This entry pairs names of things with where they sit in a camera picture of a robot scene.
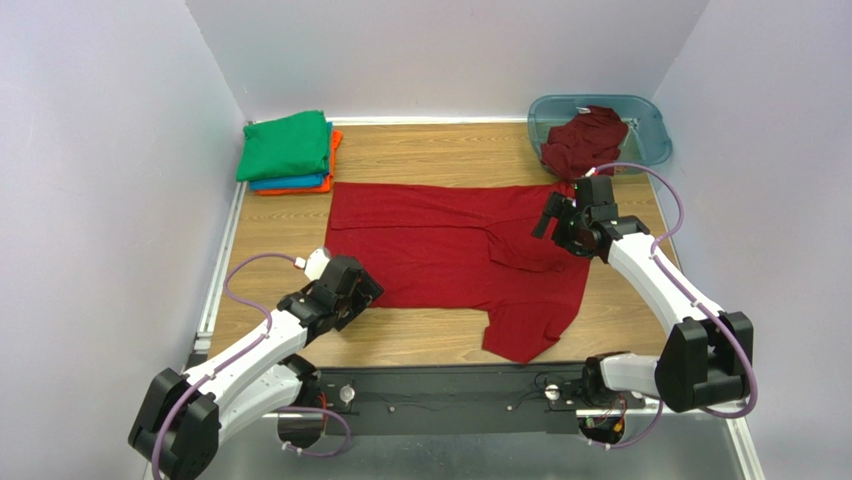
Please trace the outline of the orange folded t shirt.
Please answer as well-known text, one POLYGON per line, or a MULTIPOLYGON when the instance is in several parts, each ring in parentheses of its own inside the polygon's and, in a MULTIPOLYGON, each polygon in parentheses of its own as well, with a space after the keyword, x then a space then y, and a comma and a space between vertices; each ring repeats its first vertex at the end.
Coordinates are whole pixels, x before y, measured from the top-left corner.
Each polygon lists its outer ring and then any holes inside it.
POLYGON ((261 196, 329 192, 333 186, 337 150, 342 140, 343 133, 332 129, 330 133, 329 165, 324 173, 251 181, 249 183, 249 190, 261 196))

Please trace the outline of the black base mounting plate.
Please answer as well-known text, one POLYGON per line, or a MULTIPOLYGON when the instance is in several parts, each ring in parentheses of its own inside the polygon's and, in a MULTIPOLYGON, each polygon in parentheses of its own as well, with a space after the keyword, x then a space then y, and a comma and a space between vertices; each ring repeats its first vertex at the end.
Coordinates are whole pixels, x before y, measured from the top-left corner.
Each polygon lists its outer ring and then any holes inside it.
POLYGON ((618 394, 579 361, 327 368, 303 405, 318 414, 273 414, 283 442, 308 447, 322 436, 579 434, 614 424, 645 402, 618 394))

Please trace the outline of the dark red t shirt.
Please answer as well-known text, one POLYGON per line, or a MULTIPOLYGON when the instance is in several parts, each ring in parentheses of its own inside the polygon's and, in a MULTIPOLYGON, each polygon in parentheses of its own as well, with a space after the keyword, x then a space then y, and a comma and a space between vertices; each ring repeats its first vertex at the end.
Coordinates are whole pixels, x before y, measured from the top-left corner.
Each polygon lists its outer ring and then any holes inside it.
POLYGON ((565 181, 617 160, 629 133, 612 108, 589 105, 586 109, 587 113, 578 113, 564 125, 551 127, 541 145, 541 163, 565 181))

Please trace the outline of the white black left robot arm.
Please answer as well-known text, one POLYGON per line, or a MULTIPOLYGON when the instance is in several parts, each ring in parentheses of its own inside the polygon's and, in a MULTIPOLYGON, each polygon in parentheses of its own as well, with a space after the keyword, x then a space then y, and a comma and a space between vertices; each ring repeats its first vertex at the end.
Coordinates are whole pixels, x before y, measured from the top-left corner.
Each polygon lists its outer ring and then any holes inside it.
POLYGON ((348 448, 352 430, 323 401, 320 373, 300 356, 330 330, 340 331, 383 294, 355 258, 318 248, 289 262, 308 279, 269 310, 248 301, 263 321, 214 356, 183 372, 166 368, 151 381, 128 436, 155 479, 195 479, 234 434, 271 412, 335 419, 348 448))

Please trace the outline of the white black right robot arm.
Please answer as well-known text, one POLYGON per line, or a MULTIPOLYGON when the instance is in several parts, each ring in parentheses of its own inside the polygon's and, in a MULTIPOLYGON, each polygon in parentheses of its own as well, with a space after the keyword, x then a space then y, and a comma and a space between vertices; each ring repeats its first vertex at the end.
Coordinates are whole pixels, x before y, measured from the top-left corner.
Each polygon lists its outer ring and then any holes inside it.
POLYGON ((736 417, 755 408, 751 320, 701 294, 661 250, 660 238, 638 217, 620 213, 610 177, 590 171, 574 181, 570 193, 551 193, 532 235, 609 265, 649 306, 667 336, 658 356, 590 358, 589 392, 638 393, 678 413, 722 416, 720 405, 735 401, 743 404, 736 417))

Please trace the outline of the green folded t shirt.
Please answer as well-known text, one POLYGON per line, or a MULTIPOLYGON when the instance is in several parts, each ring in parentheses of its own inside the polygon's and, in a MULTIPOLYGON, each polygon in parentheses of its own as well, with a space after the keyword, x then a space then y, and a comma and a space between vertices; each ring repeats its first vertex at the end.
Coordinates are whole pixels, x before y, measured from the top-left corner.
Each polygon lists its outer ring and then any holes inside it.
POLYGON ((244 145, 235 178, 238 182, 325 173, 330 132, 321 110, 253 123, 243 128, 244 145))

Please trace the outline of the blue folded t shirt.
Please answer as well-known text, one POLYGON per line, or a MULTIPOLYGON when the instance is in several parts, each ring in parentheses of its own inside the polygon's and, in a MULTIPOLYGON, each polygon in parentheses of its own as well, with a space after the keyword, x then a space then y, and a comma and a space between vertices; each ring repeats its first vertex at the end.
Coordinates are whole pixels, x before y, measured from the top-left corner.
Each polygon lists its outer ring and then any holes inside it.
POLYGON ((248 188, 253 192, 267 190, 295 191, 305 189, 313 192, 316 189, 324 188, 333 177, 332 157, 335 153, 334 149, 338 145, 338 142, 335 140, 334 137, 333 123, 327 122, 326 126, 329 137, 329 147, 328 153, 326 154, 325 158, 326 168, 322 172, 289 177, 278 177, 264 180, 254 180, 249 182, 248 188))

